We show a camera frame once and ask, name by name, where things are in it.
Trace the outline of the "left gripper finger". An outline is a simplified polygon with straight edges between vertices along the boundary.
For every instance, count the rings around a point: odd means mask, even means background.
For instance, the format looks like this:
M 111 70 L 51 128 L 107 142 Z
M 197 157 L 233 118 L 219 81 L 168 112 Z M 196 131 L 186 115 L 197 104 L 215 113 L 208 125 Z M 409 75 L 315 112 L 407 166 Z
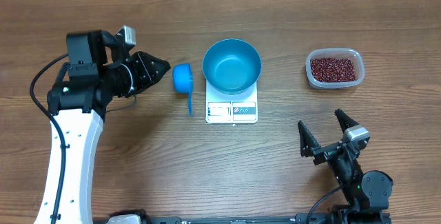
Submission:
M 143 53 L 143 62 L 147 71 L 151 74 L 166 74 L 171 69 L 168 61 L 159 59 L 146 52 Z
M 152 70 L 147 72 L 147 76 L 145 77 L 147 79 L 147 83 L 144 85 L 144 90 L 152 87 L 153 85 L 157 84 L 164 75 L 168 72 L 168 69 L 162 69 L 162 70 Z

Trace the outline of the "blue plastic measuring scoop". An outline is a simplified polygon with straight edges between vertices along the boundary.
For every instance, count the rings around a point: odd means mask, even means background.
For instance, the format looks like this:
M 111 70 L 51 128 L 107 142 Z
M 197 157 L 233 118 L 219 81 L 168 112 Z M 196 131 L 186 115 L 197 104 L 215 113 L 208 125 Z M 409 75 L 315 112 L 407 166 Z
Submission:
M 189 115 L 192 116 L 193 74 L 189 63 L 175 65 L 172 71 L 175 92 L 187 95 Z

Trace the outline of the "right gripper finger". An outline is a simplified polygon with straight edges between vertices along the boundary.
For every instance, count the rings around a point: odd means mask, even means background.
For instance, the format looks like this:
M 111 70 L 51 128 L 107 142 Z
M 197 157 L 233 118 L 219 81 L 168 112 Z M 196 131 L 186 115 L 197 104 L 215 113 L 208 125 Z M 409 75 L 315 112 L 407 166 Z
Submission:
M 337 120 L 339 122 L 339 125 L 340 125 L 342 132 L 345 132 L 346 129 L 348 129 L 348 128 L 352 128 L 352 127 L 358 125 L 358 122 L 354 121 L 351 117 L 349 117 L 347 114 L 345 114 L 341 109 L 335 110 L 334 114 L 337 117 Z
M 300 155 L 313 156 L 314 151 L 320 149 L 320 144 L 302 121 L 298 122 L 298 131 L 300 135 Z

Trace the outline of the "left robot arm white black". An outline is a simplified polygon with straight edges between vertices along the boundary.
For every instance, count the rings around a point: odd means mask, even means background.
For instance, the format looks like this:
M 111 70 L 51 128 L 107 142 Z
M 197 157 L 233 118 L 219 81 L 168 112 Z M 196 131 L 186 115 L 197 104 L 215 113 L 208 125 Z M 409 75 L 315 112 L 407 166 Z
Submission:
M 170 70 L 167 61 L 146 52 L 130 53 L 135 30 L 104 30 L 66 36 L 69 60 L 48 92 L 51 150 L 45 190 L 36 223 L 92 223 L 92 178 L 107 105 L 114 97 L 136 97 Z

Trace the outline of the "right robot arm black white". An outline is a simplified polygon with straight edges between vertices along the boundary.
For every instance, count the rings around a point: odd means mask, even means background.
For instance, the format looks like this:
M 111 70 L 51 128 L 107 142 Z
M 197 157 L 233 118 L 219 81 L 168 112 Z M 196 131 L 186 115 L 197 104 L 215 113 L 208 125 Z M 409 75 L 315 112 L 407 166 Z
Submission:
M 379 170 L 364 173 L 357 158 L 366 148 L 368 129 L 354 121 L 341 109 L 337 117 L 343 136 L 331 145 L 321 146 L 302 122 L 298 122 L 300 155 L 313 157 L 315 165 L 327 163 L 338 182 L 338 187 L 317 200 L 306 214 L 297 214 L 298 223 L 390 223 L 391 217 L 383 211 L 389 208 L 393 179 Z M 328 213 L 316 213 L 316 208 L 332 194 L 341 191 L 345 205 L 335 205 Z

